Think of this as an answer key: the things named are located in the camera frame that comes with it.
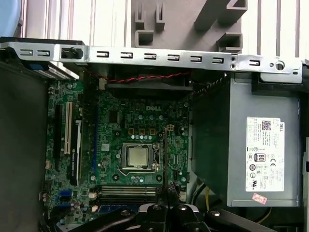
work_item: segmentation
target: yellow wire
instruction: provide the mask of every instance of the yellow wire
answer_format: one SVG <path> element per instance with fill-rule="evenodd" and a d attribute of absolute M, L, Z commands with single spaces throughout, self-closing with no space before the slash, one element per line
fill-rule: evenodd
<path fill-rule="evenodd" d="M 208 186 L 206 186 L 205 202 L 206 202 L 206 209 L 207 209 L 207 211 L 209 210 L 209 192 L 210 192 L 210 188 Z M 265 215 L 265 217 L 263 217 L 261 220 L 259 220 L 257 222 L 257 224 L 261 224 L 266 218 L 268 218 L 269 215 L 271 214 L 271 210 L 272 210 L 272 208 L 270 208 L 269 212 Z"/>
<path fill-rule="evenodd" d="M 206 202 L 206 209 L 207 211 L 209 210 L 209 187 L 206 186 L 206 190 L 205 190 L 205 202 Z"/>
<path fill-rule="evenodd" d="M 269 212 L 265 215 L 265 217 L 263 217 L 261 220 L 259 220 L 259 221 L 257 222 L 257 224 L 261 224 L 266 218 L 268 218 L 268 216 L 269 216 L 270 213 L 271 213 L 271 210 L 272 210 L 272 208 L 270 208 Z"/>

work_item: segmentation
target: power supply label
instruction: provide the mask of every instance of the power supply label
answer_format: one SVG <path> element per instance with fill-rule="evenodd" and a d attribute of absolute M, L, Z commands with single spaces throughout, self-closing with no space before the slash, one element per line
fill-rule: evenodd
<path fill-rule="evenodd" d="M 248 117 L 246 192 L 284 191 L 284 122 Z"/>

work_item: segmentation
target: white pci slot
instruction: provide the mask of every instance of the white pci slot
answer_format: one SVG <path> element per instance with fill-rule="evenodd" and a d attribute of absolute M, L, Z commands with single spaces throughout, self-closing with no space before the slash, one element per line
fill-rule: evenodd
<path fill-rule="evenodd" d="M 71 153 L 72 107 L 73 107 L 73 103 L 71 101 L 67 102 L 66 130 L 65 130 L 66 134 L 64 137 L 64 154 Z"/>

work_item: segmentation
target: motherboard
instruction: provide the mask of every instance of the motherboard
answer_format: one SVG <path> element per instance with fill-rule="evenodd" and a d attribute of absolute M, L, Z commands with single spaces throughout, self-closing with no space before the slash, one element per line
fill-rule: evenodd
<path fill-rule="evenodd" d="M 154 202 L 179 186 L 186 200 L 189 99 L 120 99 L 98 81 L 51 81 L 41 200 L 54 223 L 85 223 L 120 206 Z"/>

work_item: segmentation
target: red sticker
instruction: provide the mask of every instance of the red sticker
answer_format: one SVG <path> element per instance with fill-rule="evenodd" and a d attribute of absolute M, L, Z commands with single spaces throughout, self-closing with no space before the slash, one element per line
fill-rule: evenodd
<path fill-rule="evenodd" d="M 266 204 L 266 201 L 267 201 L 267 197 L 263 197 L 257 193 L 253 194 L 252 196 L 252 200 L 256 201 L 256 202 L 259 202 L 261 204 Z"/>

